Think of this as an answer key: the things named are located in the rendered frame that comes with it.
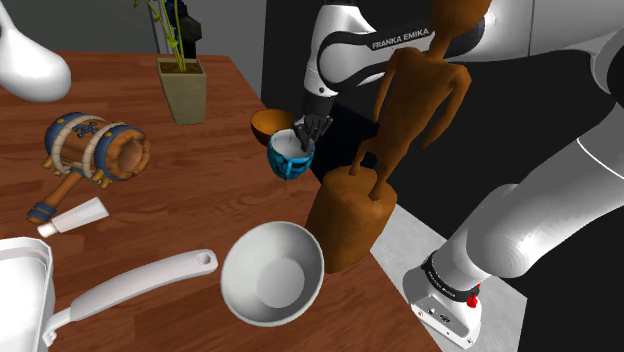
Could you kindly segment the brown and blue barrel hammer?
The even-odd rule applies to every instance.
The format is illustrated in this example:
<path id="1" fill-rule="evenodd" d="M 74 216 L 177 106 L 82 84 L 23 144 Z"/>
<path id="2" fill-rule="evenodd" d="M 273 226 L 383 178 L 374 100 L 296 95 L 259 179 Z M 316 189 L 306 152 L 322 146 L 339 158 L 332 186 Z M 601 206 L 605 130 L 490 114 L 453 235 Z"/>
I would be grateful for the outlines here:
<path id="1" fill-rule="evenodd" d="M 151 158 L 151 144 L 139 128 L 81 112 L 57 118 L 47 128 L 44 144 L 42 166 L 63 181 L 27 213 L 27 221 L 36 225 L 49 221 L 81 180 L 106 189 L 138 176 Z"/>

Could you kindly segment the brown wooden human figure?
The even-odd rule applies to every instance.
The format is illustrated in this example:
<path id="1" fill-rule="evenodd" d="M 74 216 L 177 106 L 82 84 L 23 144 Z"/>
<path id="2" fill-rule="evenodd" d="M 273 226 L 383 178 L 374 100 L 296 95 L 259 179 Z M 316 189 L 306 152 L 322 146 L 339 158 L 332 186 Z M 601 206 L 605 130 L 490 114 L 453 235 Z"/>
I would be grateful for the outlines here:
<path id="1" fill-rule="evenodd" d="M 306 222 L 324 252 L 326 272 L 340 272 L 369 252 L 397 202 L 388 177 L 421 132 L 430 145 L 450 125 L 471 77 L 466 67 L 444 56 L 455 37 L 479 23 L 491 2 L 434 0 L 429 49 L 392 53 L 374 104 L 377 134 L 360 143 L 351 166 L 323 177 Z"/>

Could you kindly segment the white rounded object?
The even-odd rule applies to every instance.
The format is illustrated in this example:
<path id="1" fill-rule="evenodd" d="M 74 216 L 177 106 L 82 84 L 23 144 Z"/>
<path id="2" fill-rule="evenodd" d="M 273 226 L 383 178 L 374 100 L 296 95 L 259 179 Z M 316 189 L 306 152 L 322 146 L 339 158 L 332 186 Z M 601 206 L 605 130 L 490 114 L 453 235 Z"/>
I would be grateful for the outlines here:
<path id="1" fill-rule="evenodd" d="M 72 83 L 66 61 L 24 35 L 0 0 L 0 87 L 38 103 L 64 98 Z"/>

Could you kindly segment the white round bowl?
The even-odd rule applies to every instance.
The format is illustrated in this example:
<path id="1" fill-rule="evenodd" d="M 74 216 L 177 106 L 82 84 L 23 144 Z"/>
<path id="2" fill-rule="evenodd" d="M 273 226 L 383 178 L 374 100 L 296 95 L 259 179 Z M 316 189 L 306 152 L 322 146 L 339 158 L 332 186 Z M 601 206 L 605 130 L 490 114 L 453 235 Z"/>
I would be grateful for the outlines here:
<path id="1" fill-rule="evenodd" d="M 324 257 L 302 226 L 273 221 L 243 234 L 221 267 L 220 287 L 228 309 L 258 327 L 277 327 L 312 305 L 324 279 Z"/>

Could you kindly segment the white squeeze tube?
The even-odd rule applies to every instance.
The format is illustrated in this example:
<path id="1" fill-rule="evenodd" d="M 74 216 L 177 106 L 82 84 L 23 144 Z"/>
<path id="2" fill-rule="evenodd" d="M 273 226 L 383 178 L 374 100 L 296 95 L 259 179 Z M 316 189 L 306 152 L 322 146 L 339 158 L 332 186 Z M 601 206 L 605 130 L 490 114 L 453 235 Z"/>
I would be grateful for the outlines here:
<path id="1" fill-rule="evenodd" d="M 37 227 L 38 233 L 48 238 L 65 233 L 109 216 L 109 212 L 98 197 L 94 197 Z"/>

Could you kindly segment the black angular object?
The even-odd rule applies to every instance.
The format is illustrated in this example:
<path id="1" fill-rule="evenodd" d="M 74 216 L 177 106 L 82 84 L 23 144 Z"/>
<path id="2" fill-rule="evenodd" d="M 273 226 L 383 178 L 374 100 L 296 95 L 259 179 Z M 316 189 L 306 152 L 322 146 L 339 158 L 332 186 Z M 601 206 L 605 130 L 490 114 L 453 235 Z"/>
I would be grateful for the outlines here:
<path id="1" fill-rule="evenodd" d="M 196 58 L 196 42 L 202 38 L 201 24 L 188 13 L 183 0 L 165 0 L 174 38 L 182 44 L 185 59 Z"/>

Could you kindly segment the brown round bowl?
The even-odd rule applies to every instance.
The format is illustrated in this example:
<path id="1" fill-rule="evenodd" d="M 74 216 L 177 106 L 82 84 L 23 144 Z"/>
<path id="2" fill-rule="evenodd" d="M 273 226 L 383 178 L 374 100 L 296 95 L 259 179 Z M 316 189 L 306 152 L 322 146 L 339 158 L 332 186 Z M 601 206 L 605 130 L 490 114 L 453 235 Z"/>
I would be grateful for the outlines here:
<path id="1" fill-rule="evenodd" d="M 290 129 L 296 115 L 282 109 L 263 109 L 255 112 L 250 120 L 252 132 L 259 143 L 267 146 L 271 136 L 284 129 Z"/>

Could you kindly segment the blue cup with white inside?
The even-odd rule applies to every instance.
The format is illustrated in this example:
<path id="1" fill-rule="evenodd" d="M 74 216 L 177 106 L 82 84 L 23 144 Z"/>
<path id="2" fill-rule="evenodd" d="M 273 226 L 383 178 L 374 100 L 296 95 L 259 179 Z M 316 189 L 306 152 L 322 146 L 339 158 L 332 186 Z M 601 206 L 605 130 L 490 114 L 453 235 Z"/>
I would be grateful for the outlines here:
<path id="1" fill-rule="evenodd" d="M 267 160 L 276 176 L 283 180 L 294 180 L 309 169 L 314 153 L 314 145 L 303 149 L 295 132 L 283 129 L 269 139 Z"/>

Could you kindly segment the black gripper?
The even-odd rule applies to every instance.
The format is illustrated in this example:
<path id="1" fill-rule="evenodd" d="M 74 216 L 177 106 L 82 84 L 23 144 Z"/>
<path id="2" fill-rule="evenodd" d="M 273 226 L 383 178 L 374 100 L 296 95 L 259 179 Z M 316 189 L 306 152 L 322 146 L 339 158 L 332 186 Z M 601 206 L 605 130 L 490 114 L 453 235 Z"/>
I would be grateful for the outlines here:
<path id="1" fill-rule="evenodd" d="M 301 142 L 302 151 L 309 151 L 322 135 L 320 126 L 326 122 L 333 102 L 333 97 L 318 96 L 309 91 L 304 92 L 303 117 L 292 124 L 292 129 Z"/>

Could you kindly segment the grey robot stand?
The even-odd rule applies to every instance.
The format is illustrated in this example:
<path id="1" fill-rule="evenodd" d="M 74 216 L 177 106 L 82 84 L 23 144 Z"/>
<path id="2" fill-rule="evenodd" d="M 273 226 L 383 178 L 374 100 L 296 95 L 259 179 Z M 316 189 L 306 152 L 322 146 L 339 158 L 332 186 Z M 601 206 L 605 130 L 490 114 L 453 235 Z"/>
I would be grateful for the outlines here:
<path id="1" fill-rule="evenodd" d="M 403 277 L 419 266 L 446 239 L 407 210 L 397 205 L 371 253 L 400 294 L 404 294 Z M 467 350 L 431 327 L 429 335 L 442 352 L 517 352 L 527 298 L 497 277 L 481 284 L 482 325 L 473 346 Z"/>

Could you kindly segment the bamboo plant in olive pot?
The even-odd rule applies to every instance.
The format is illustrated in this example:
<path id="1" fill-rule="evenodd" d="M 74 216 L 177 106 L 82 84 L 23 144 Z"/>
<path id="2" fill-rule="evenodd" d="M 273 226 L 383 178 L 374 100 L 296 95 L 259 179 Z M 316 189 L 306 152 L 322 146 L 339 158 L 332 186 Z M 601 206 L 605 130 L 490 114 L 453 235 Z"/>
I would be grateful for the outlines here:
<path id="1" fill-rule="evenodd" d="M 171 58 L 158 57 L 156 68 L 162 90 L 178 126 L 203 124 L 206 115 L 206 73 L 197 58 L 186 54 L 183 22 L 189 19 L 183 0 L 133 0 L 145 3 L 155 27 L 162 29 Z"/>

